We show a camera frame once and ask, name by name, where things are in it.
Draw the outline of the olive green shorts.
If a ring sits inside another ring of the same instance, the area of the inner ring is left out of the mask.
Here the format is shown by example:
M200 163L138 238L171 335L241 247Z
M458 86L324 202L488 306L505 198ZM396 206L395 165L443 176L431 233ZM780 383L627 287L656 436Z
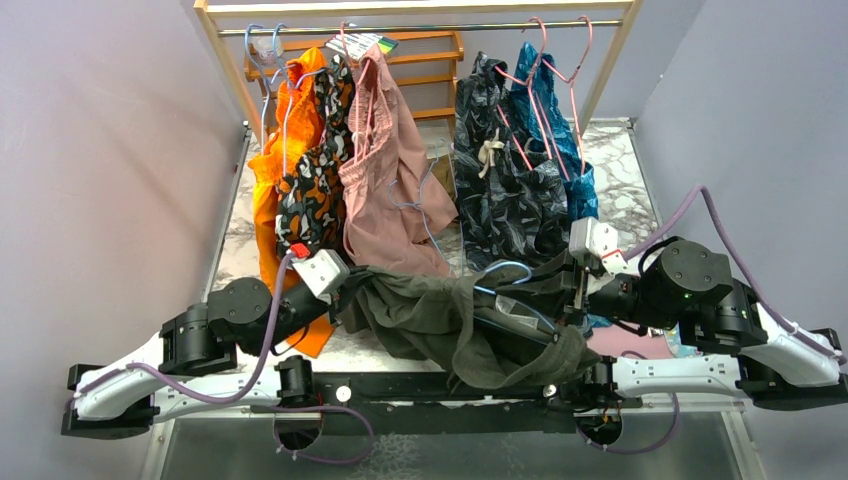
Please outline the olive green shorts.
M496 310L487 289L515 287L530 293L534 283L515 266L458 278L401 274L378 267L361 271L362 281L341 313L349 333L371 331L393 357L431 360L460 382L499 390L512 386L562 384L579 378L601 357L571 325L557 325L539 340Z

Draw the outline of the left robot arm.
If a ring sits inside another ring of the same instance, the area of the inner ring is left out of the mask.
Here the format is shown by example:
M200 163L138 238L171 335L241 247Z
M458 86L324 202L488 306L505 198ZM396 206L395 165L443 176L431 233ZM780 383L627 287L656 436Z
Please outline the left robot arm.
M370 274L355 268L328 300L304 282L279 299L260 280L244 277L165 322L142 347L108 366L76 364L63 436L116 440L189 413L249 405L298 411L319 405L309 361L296 356L271 368L273 348L355 298Z

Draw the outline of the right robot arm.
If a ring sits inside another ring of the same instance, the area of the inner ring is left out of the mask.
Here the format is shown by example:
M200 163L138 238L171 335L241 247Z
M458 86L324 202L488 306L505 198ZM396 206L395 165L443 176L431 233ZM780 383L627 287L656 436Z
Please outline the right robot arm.
M569 381L548 381L569 409L632 407L647 394L707 393L747 398L759 408L799 411L847 400L841 345L830 329L807 331L768 311L727 256L679 237L651 263L630 264L610 240L587 240L519 282L496 289L516 313L477 321L542 346L562 346L565 324L585 314L643 335L676 329L696 357L603 357Z

